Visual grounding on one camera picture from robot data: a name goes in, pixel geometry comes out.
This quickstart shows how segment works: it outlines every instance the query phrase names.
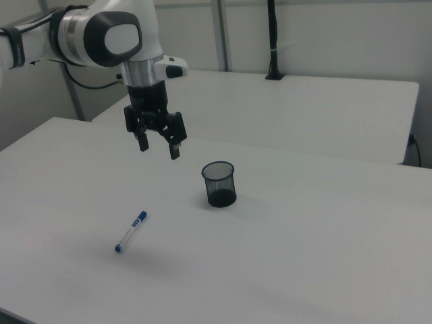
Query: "black cable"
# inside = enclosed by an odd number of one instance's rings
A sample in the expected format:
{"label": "black cable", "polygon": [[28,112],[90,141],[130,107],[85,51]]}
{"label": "black cable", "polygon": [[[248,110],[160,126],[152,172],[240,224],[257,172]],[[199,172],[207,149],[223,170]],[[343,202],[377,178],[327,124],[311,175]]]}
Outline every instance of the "black cable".
{"label": "black cable", "polygon": [[421,167],[421,155],[420,155],[420,148],[419,148],[419,144],[417,143],[417,140],[416,140],[415,137],[414,137],[414,139],[412,140],[412,142],[416,145],[416,148],[417,148],[418,167]]}
{"label": "black cable", "polygon": [[77,81],[77,80],[76,80],[76,79],[75,79],[75,78],[70,74],[70,71],[69,71],[68,65],[67,65],[66,63],[63,63],[63,64],[65,65],[65,71],[66,71],[66,74],[67,74],[67,76],[69,77],[69,79],[70,79],[74,84],[76,84],[77,86],[80,86],[81,88],[89,89],[89,90],[100,90],[100,89],[109,88],[110,86],[113,86],[113,85],[115,85],[115,84],[118,83],[117,81],[115,81],[115,82],[108,83],[108,84],[106,84],[106,85],[104,85],[104,86],[86,86],[85,84],[82,84],[81,82]]}
{"label": "black cable", "polygon": [[[33,26],[29,26],[27,28],[20,29],[20,32],[21,32],[21,34],[23,34],[25,32],[28,32],[29,30],[38,28],[39,26],[42,26],[43,24],[46,24],[47,22],[49,22],[50,19],[51,19],[51,17],[48,17],[48,18],[46,18],[44,20],[41,20],[40,22],[38,22],[37,24],[35,24]],[[5,35],[6,35],[6,33],[4,31],[0,30],[0,36],[5,36]]]}

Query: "black mesh cup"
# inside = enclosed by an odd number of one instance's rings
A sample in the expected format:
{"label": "black mesh cup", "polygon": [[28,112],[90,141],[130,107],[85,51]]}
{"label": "black mesh cup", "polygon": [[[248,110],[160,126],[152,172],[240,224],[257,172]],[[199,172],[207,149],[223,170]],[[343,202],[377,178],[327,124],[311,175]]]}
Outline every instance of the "black mesh cup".
{"label": "black mesh cup", "polygon": [[203,167],[201,174],[205,180],[207,199],[214,207],[230,206],[237,199],[234,188],[234,166],[231,163],[217,161]]}

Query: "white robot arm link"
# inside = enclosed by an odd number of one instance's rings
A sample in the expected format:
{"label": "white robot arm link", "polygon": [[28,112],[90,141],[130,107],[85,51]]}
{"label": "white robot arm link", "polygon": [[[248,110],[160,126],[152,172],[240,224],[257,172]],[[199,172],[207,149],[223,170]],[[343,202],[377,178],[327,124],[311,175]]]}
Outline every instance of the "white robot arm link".
{"label": "white robot arm link", "polygon": [[164,56],[153,0],[97,0],[68,6],[22,26],[0,28],[0,86],[3,71],[40,60],[70,65],[120,65],[131,105],[126,127],[140,150],[149,144],[146,130],[160,133],[176,159],[186,139],[181,113],[167,112],[165,80],[186,76],[187,63]]}

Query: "cable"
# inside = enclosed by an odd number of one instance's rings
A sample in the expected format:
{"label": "cable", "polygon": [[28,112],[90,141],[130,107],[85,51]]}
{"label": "cable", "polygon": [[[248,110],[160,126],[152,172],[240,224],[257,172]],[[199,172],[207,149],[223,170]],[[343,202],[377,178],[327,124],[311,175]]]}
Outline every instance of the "cable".
{"label": "cable", "polygon": [[421,167],[420,147],[419,147],[419,144],[417,142],[416,135],[415,134],[410,134],[410,136],[408,137],[408,147],[410,147],[413,144],[415,144],[416,149],[417,149],[418,167]]}
{"label": "cable", "polygon": [[421,167],[421,155],[420,155],[420,148],[419,148],[419,144],[418,144],[418,142],[417,142],[417,140],[416,140],[415,137],[414,137],[414,140],[413,140],[412,142],[416,145],[416,148],[417,148],[418,167]]}
{"label": "cable", "polygon": [[[21,34],[23,34],[25,32],[28,32],[29,30],[38,28],[39,26],[42,26],[43,24],[46,24],[47,22],[49,22],[50,19],[51,19],[51,17],[48,17],[48,18],[46,18],[44,20],[41,20],[40,22],[38,22],[35,25],[32,25],[32,26],[29,26],[27,28],[21,29],[20,32],[21,32]],[[6,35],[6,33],[4,31],[0,30],[0,36],[5,36],[5,35]]]}
{"label": "cable", "polygon": [[108,83],[108,84],[106,84],[106,85],[104,85],[104,86],[86,86],[85,84],[82,84],[81,82],[77,81],[77,80],[76,80],[76,79],[75,79],[75,78],[70,74],[70,71],[69,71],[68,65],[67,65],[66,63],[64,63],[64,62],[61,62],[61,63],[64,64],[64,66],[65,66],[65,71],[66,71],[66,74],[67,74],[67,76],[69,77],[69,79],[70,79],[74,84],[76,84],[77,86],[80,86],[81,88],[89,89],[89,90],[100,90],[100,89],[109,88],[110,86],[113,86],[113,85],[115,85],[115,84],[118,83],[117,81],[115,81],[115,82]]}

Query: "black cable stand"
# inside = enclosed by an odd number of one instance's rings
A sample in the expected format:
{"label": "black cable stand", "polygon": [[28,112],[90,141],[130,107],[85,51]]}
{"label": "black cable stand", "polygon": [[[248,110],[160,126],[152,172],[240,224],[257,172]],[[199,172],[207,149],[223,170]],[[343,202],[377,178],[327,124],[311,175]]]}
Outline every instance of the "black cable stand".
{"label": "black cable stand", "polygon": [[269,11],[269,33],[270,33],[270,66],[266,80],[281,80],[284,74],[277,67],[277,21],[275,12],[275,0],[267,0]]}

